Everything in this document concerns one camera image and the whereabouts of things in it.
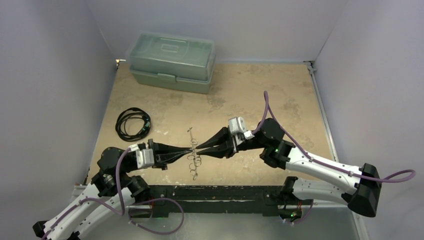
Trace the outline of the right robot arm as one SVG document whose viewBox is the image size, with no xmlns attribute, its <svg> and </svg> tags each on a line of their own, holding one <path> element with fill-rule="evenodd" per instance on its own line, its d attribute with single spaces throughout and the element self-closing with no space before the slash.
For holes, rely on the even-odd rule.
<svg viewBox="0 0 424 240">
<path fill-rule="evenodd" d="M 381 183 L 372 164 L 354 166 L 335 162 L 301 149 L 284 140 L 287 132 L 273 118 L 261 120 L 257 129 L 245 129 L 242 117 L 234 117 L 207 141 L 195 147 L 199 156 L 229 159 L 241 151 L 261 149 L 260 159 L 269 167 L 307 174 L 316 181 L 288 176 L 279 192 L 265 193 L 266 201 L 292 205 L 323 200 L 347 206 L 356 214 L 377 214 Z"/>
</svg>

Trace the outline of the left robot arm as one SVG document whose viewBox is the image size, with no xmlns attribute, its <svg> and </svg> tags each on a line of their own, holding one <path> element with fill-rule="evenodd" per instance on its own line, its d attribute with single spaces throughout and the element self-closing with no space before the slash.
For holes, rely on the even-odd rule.
<svg viewBox="0 0 424 240">
<path fill-rule="evenodd" d="M 111 215 L 129 213 L 133 205 L 152 208 L 155 202 L 168 201 L 154 197 L 151 187 L 139 175 L 129 173 L 154 168 L 167 170 L 168 165 L 190 153 L 190 147 L 154 142 L 136 143 L 126 149 L 109 147 L 97 161 L 99 171 L 84 190 L 58 215 L 33 225 L 41 240 L 80 240 L 83 234 Z"/>
</svg>

